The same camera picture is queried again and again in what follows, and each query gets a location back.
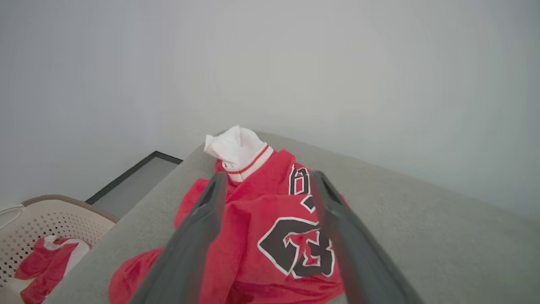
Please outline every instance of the basket handle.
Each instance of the basket handle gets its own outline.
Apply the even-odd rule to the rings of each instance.
[[[21,213],[23,212],[23,208],[24,208],[24,206],[22,204],[19,204],[17,206],[9,207],[8,209],[4,209],[4,210],[0,211],[0,215],[2,215],[4,213],[6,213],[6,212],[9,212],[9,211],[12,211],[12,210],[17,210],[17,214],[14,217],[12,217],[6,223],[4,223],[4,224],[2,224],[0,226],[0,230],[2,230],[5,226],[9,225],[12,221],[16,220],[21,215]]]

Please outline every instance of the jersey number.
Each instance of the jersey number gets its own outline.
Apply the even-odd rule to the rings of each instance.
[[[332,242],[320,233],[319,223],[297,217],[280,217],[274,226],[259,240],[259,250],[266,255],[274,266],[285,275],[293,274],[295,279],[322,273],[331,276],[334,273],[334,251]],[[315,240],[307,239],[305,244],[296,244],[294,235],[315,232]],[[308,265],[306,247],[310,258],[316,261]]]
[[[304,206],[309,213],[315,211],[315,204],[311,197],[311,189],[309,188],[309,172],[306,168],[297,169],[295,165],[291,168],[291,175],[289,176],[289,194],[290,195],[303,195],[307,194],[300,204]]]

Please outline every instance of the basketball jersey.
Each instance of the basketball jersey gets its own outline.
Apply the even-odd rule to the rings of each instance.
[[[221,162],[216,171],[223,171]],[[190,213],[208,180],[180,204],[174,225]],[[126,261],[114,274],[112,304],[127,303],[161,253]],[[308,168],[282,150],[248,178],[229,176],[221,231],[206,256],[199,303],[326,303],[343,293],[332,241],[320,233]]]

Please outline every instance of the white plastic basket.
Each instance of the white plastic basket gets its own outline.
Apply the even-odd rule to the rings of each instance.
[[[24,289],[11,284],[22,260],[47,235],[74,237],[95,245],[118,219],[91,205],[62,195],[44,195],[0,211],[13,214],[0,226],[0,302]]]

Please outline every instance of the gray couch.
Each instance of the gray couch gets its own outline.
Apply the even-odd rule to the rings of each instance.
[[[354,158],[257,132],[324,171],[426,303],[540,303],[540,225]],[[163,246],[191,184],[215,159],[195,150],[84,257],[45,303],[108,303],[113,272]],[[345,303],[345,298],[336,299]]]

